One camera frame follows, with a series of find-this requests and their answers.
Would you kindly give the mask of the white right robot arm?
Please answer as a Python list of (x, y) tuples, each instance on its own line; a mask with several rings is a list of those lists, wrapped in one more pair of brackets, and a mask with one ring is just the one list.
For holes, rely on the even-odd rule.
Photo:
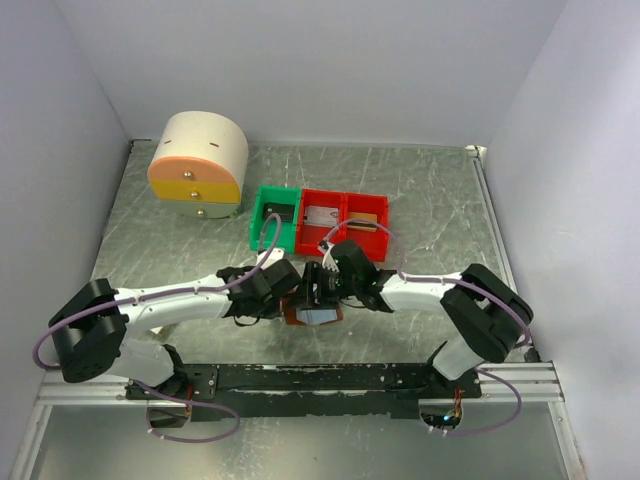
[(479, 365), (504, 362), (530, 339), (533, 310), (481, 264), (441, 276), (411, 275), (376, 267), (352, 240), (323, 240), (319, 250), (322, 261), (306, 265), (306, 279), (288, 304), (298, 321), (318, 325), (351, 298), (373, 312), (446, 314), (456, 333), (436, 349), (424, 374), (425, 388), (435, 397), (448, 396)]

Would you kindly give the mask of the black VIP card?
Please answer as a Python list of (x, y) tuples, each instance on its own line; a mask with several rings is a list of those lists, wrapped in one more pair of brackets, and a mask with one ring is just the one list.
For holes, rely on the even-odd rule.
[(295, 219), (294, 204), (267, 202), (264, 204), (262, 218), (267, 220), (270, 215), (277, 214), (283, 223), (292, 223)]

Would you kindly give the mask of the brown leather card holder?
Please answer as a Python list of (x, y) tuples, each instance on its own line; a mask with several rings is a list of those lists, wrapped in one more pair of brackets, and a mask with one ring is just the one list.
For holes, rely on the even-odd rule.
[(316, 327), (343, 320), (340, 308), (302, 308), (295, 306), (290, 298), (281, 301), (281, 311), (285, 323), (291, 326)]

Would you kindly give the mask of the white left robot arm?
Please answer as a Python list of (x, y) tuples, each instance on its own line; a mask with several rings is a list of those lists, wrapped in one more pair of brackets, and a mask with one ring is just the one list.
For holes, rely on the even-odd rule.
[(139, 340), (145, 331), (191, 320), (273, 319), (281, 300), (301, 282), (280, 259), (266, 268), (226, 267), (203, 278), (145, 289), (86, 283), (50, 320), (58, 370), (77, 384), (102, 374), (139, 380), (162, 398), (181, 395), (187, 375), (170, 345)]

